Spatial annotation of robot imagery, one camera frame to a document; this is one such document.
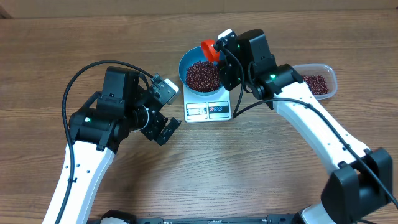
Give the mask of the red measuring scoop blue handle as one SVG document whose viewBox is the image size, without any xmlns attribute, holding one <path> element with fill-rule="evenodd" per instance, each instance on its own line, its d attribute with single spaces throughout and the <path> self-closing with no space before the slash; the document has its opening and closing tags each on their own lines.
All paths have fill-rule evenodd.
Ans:
<svg viewBox="0 0 398 224">
<path fill-rule="evenodd" d="M 220 53 L 217 52 L 214 48 L 216 44 L 215 40 L 207 39 L 201 42 L 201 49 L 209 62 L 219 62 L 220 61 Z"/>
</svg>

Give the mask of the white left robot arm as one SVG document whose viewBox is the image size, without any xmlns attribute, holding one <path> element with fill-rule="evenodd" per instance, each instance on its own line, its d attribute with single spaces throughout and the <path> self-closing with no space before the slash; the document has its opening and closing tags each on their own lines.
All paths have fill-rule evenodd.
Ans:
<svg viewBox="0 0 398 224">
<path fill-rule="evenodd" d="M 103 89 L 64 119 L 65 160 L 43 222 L 86 223 L 121 141 L 139 131 L 161 146 L 180 126 L 160 112 L 178 94 L 178 86 L 159 74 L 148 80 L 136 70 L 108 67 Z"/>
</svg>

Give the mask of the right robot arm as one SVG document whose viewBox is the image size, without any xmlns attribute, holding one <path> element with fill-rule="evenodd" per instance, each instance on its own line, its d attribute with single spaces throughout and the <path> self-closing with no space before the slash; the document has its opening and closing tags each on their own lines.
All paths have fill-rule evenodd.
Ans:
<svg viewBox="0 0 398 224">
<path fill-rule="evenodd" d="M 385 149 L 375 151 L 350 135 L 310 91 L 292 66 L 278 65 L 260 29 L 221 33 L 210 45 L 222 53 L 218 70 L 227 90 L 240 87 L 284 117 L 306 140 L 329 176 L 321 200 L 299 211 L 292 223 L 357 223 L 389 204 L 393 163 Z"/>
</svg>

